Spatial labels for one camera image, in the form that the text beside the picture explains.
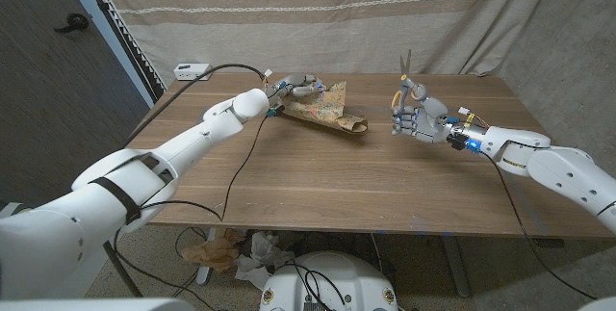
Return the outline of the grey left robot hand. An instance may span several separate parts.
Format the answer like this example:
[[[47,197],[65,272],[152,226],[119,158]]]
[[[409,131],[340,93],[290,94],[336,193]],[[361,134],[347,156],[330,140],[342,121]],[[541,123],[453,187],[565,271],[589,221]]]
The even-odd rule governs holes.
[[[315,75],[293,73],[273,85],[266,85],[265,94],[269,99],[268,117],[276,116],[282,111],[281,99],[287,95],[294,97],[324,92],[326,86]]]

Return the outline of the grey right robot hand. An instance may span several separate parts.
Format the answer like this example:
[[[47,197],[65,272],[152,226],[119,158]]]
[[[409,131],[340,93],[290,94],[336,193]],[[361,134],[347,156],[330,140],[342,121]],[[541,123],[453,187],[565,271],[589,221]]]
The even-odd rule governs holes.
[[[392,100],[393,135],[408,135],[424,143],[449,143],[454,149],[478,152],[488,126],[449,115],[448,108],[429,96],[422,83],[402,79]]]

